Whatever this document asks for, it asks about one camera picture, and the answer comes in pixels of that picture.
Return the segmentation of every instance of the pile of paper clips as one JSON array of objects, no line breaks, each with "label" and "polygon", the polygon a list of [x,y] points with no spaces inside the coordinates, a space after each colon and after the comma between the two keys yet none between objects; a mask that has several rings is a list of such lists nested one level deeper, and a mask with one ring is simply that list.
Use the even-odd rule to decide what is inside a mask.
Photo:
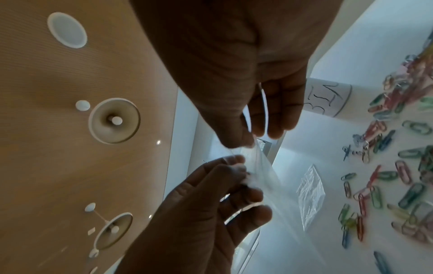
[{"label": "pile of paper clips", "polygon": [[[371,149],[373,153],[385,151],[396,132],[391,130],[387,133],[385,121],[398,118],[406,106],[419,101],[419,111],[433,110],[433,97],[426,97],[433,92],[433,43],[426,44],[424,51],[418,56],[407,56],[398,71],[385,78],[383,89],[385,92],[374,98],[369,105],[368,112],[373,113],[374,121],[370,123],[365,133],[353,135],[354,147],[359,149],[355,149],[352,145],[343,147],[345,153],[343,161],[350,155],[357,155],[361,157],[362,162],[369,163]],[[409,120],[404,121],[402,127],[420,135],[429,135],[433,132],[432,127],[427,123]],[[349,246],[351,230],[356,230],[359,241],[362,242],[364,239],[368,200],[371,200],[375,209],[384,207],[385,203],[378,182],[398,179],[410,187],[397,205],[386,204],[400,220],[392,222],[392,228],[410,239],[433,243],[433,204],[419,201],[427,185],[433,184],[433,145],[400,151],[398,156],[401,159],[395,162],[395,170],[381,171],[381,165],[378,165],[367,185],[354,194],[350,188],[350,180],[356,177],[356,173],[341,177],[346,197],[357,201],[360,212],[360,214],[350,213],[350,205],[344,204],[338,216],[343,231],[342,245],[345,249]],[[414,183],[411,170],[405,162],[413,159],[420,159],[418,167],[420,182],[417,183]],[[380,272],[390,274],[383,255],[375,251],[374,257]]]}]

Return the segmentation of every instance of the finger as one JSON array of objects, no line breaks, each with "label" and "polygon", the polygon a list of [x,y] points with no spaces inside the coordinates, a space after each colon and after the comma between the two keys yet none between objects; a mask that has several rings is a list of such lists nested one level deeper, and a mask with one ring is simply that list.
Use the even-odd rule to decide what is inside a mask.
[{"label": "finger", "polygon": [[221,143],[230,149],[254,144],[254,138],[244,126],[241,115],[238,117],[209,116],[202,114],[203,119],[215,131]]},{"label": "finger", "polygon": [[238,163],[245,163],[245,157],[242,155],[232,155],[232,156],[215,159],[213,161],[204,163],[203,165],[199,166],[196,170],[193,171],[193,173],[191,173],[185,179],[185,181],[191,184],[192,186],[196,186],[217,165],[223,164],[223,165],[231,166]]},{"label": "finger", "polygon": [[271,80],[263,83],[262,87],[269,113],[267,135],[272,139],[278,139],[284,134],[284,129],[281,127],[281,86],[278,81]]},{"label": "finger", "polygon": [[249,116],[251,119],[251,133],[256,136],[265,134],[265,106],[263,104],[262,89],[257,84],[254,90],[253,97],[248,103]]},{"label": "finger", "polygon": [[220,200],[227,191],[238,185],[247,176],[245,165],[220,164],[213,168],[202,182],[190,193],[192,205],[200,209],[218,209]]},{"label": "finger", "polygon": [[238,246],[250,232],[266,224],[271,219],[271,208],[260,205],[241,212],[226,225],[226,228],[233,244]]},{"label": "finger", "polygon": [[218,211],[221,218],[227,220],[239,210],[249,206],[250,204],[259,203],[261,201],[263,201],[263,191],[256,188],[242,186],[220,203]]},{"label": "finger", "polygon": [[307,67],[300,69],[295,74],[282,78],[282,113],[281,128],[291,130],[295,128],[304,107],[305,75]]}]

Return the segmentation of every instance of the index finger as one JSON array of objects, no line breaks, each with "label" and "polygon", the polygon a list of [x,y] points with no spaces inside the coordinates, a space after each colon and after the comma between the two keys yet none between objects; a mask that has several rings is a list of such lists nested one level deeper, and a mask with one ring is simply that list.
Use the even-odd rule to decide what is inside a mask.
[{"label": "index finger", "polygon": [[213,161],[204,163],[199,166],[196,170],[193,171],[186,179],[185,182],[188,182],[192,186],[197,186],[203,178],[206,177],[211,170],[220,164],[225,164],[228,166],[235,165],[237,163],[245,163],[245,157],[243,155],[232,155],[226,156],[222,158],[215,159]]}]

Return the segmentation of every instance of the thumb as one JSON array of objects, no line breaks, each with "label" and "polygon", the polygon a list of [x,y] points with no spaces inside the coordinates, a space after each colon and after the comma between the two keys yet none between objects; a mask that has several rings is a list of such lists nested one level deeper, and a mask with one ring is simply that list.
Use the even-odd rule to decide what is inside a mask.
[{"label": "thumb", "polygon": [[243,146],[252,146],[254,138],[248,131],[245,117],[223,117],[209,114],[202,114],[203,119],[215,131],[220,142],[229,149]]},{"label": "thumb", "polygon": [[191,205],[203,209],[218,209],[221,198],[229,189],[240,184],[247,176],[247,168],[238,163],[233,166],[218,165],[191,192]]}]

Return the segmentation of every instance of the white round ceiling fixture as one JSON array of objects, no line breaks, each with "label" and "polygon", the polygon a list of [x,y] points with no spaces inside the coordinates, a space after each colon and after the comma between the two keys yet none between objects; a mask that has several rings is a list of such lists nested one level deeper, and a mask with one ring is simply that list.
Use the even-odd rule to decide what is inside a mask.
[{"label": "white round ceiling fixture", "polygon": [[48,29],[60,43],[71,48],[81,48],[87,43],[84,27],[74,17],[62,12],[48,16]]}]

